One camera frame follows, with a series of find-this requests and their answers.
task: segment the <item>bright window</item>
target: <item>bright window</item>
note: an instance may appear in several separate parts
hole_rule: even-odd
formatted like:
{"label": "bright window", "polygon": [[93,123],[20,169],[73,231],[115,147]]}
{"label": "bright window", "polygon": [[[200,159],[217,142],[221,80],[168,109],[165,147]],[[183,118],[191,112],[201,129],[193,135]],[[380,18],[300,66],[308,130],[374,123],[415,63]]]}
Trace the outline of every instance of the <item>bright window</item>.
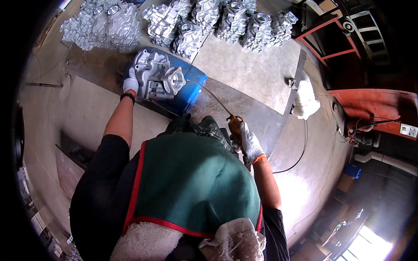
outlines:
{"label": "bright window", "polygon": [[337,261],[383,261],[391,248],[392,244],[363,226],[353,243]]}

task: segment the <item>black shirt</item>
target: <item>black shirt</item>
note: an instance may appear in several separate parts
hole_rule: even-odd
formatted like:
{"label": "black shirt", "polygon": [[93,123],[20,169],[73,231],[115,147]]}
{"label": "black shirt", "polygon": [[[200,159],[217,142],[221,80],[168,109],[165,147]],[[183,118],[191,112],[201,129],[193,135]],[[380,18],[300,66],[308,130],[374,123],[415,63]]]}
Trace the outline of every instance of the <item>black shirt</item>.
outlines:
{"label": "black shirt", "polygon": [[[83,260],[110,259],[122,234],[138,160],[139,153],[129,160],[124,139],[106,135],[77,184],[71,200],[70,226]],[[280,210],[263,206],[261,233],[267,240],[265,260],[289,260]],[[197,248],[201,241],[184,235],[166,260],[205,260]],[[194,254],[188,251],[189,256],[183,256],[182,249],[193,249]]]}

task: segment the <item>orange glove cuff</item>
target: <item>orange glove cuff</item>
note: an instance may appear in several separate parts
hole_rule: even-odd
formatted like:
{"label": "orange glove cuff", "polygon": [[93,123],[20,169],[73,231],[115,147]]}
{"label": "orange glove cuff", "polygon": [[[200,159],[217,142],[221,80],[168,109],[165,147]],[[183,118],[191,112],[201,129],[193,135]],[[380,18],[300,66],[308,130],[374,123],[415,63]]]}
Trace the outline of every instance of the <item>orange glove cuff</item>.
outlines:
{"label": "orange glove cuff", "polygon": [[257,159],[254,160],[254,162],[252,163],[254,165],[254,163],[257,162],[257,160],[261,159],[262,157],[266,157],[265,154],[261,154],[260,156],[257,157]]}

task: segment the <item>white work glove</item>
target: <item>white work glove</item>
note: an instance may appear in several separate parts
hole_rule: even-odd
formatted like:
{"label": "white work glove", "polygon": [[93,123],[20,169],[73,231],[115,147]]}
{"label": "white work glove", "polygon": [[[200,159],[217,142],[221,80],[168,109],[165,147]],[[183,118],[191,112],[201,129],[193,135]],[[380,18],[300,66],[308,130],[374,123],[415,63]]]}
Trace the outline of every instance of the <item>white work glove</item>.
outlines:
{"label": "white work glove", "polygon": [[138,80],[136,79],[134,68],[129,68],[129,78],[126,78],[123,81],[123,93],[126,93],[129,90],[135,91],[135,96],[138,94]]}
{"label": "white work glove", "polygon": [[241,136],[242,149],[247,154],[251,164],[253,164],[259,156],[265,155],[255,134],[248,130],[248,125],[246,122],[241,124]]}

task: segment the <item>aluminum casting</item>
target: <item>aluminum casting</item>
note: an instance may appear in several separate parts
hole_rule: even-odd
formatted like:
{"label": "aluminum casting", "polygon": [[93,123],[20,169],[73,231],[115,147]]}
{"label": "aluminum casting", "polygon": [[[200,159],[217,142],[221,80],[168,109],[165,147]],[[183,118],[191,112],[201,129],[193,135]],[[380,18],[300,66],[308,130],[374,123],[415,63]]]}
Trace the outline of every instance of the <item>aluminum casting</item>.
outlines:
{"label": "aluminum casting", "polygon": [[246,27],[245,6],[241,1],[234,1],[224,9],[224,15],[216,37],[229,43],[235,43],[245,34]]}
{"label": "aluminum casting", "polygon": [[256,0],[242,0],[242,3],[245,5],[245,13],[248,16],[254,15],[257,8]]}
{"label": "aluminum casting", "polygon": [[271,18],[259,12],[252,16],[248,23],[247,32],[241,39],[241,46],[245,49],[261,52],[271,41]]}
{"label": "aluminum casting", "polygon": [[292,25],[298,21],[298,18],[292,12],[279,12],[272,23],[272,35],[269,44],[282,46],[284,40],[290,40],[292,36]]}
{"label": "aluminum casting", "polygon": [[169,6],[162,4],[146,8],[143,18],[150,22],[148,34],[152,38],[152,43],[170,47],[178,35],[179,24],[188,20],[192,6],[190,0],[174,0]]}
{"label": "aluminum casting", "polygon": [[179,18],[185,23],[189,18],[193,5],[190,0],[174,0],[170,3],[170,7],[178,11]]}
{"label": "aluminum casting", "polygon": [[186,84],[181,67],[171,67],[166,54],[144,49],[136,55],[132,67],[139,83],[140,101],[173,99]]}
{"label": "aluminum casting", "polygon": [[213,33],[219,19],[219,0],[198,0],[191,15],[192,22],[199,25],[204,33]]}
{"label": "aluminum casting", "polygon": [[112,6],[109,15],[108,37],[121,53],[135,51],[141,42],[139,10],[133,3],[123,2]]}
{"label": "aluminum casting", "polygon": [[125,53],[140,44],[138,24],[138,9],[132,3],[86,0],[77,15],[62,23],[60,31],[64,41],[74,42],[84,51],[96,46]]}
{"label": "aluminum casting", "polygon": [[195,53],[199,52],[203,43],[202,29],[192,23],[184,23],[179,28],[180,34],[173,43],[172,52],[178,56],[191,58]]}

